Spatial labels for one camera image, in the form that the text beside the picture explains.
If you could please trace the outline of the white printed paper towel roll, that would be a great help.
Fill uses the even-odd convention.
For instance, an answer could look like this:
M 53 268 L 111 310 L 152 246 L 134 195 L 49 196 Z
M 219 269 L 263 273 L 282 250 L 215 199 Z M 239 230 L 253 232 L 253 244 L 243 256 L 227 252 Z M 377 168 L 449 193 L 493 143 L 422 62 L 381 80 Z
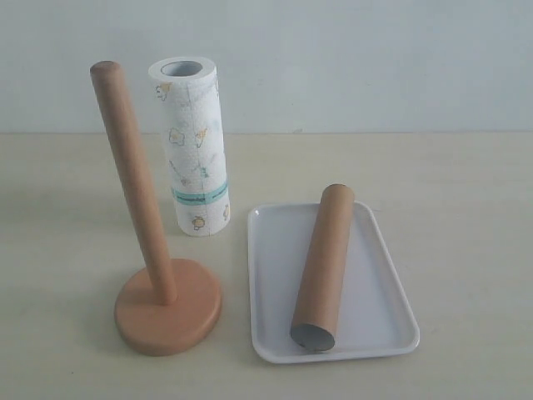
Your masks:
M 179 228 L 192 237 L 231 219 L 216 64 L 174 57 L 149 67 Z

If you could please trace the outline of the brown cardboard tube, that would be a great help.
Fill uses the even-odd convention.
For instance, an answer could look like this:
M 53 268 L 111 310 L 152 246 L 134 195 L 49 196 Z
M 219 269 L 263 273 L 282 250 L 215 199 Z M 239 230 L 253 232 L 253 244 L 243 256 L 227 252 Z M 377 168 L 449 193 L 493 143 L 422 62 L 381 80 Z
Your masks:
M 291 339 L 308 352 L 336 343 L 354 201 L 339 183 L 321 195 L 290 327 Z

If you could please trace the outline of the white rectangular plastic tray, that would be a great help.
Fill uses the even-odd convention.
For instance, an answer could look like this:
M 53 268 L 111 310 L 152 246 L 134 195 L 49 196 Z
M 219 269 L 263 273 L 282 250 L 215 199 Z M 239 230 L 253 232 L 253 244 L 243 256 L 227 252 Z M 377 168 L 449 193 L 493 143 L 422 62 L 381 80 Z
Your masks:
M 290 337 L 311 241 L 315 203 L 261 205 L 247 219 L 252 346 L 276 364 L 330 362 L 410 353 L 420 329 L 372 210 L 355 202 L 336 342 L 308 352 Z

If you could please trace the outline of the wooden paper towel holder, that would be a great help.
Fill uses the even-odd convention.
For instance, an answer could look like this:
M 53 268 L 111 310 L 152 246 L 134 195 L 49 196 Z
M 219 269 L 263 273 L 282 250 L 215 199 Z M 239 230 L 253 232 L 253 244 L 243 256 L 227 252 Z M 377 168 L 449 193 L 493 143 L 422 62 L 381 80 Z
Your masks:
M 124 342 L 154 357 L 196 346 L 222 310 L 222 287 L 199 262 L 171 257 L 121 65 L 90 68 L 93 89 L 145 266 L 122 286 L 114 321 Z

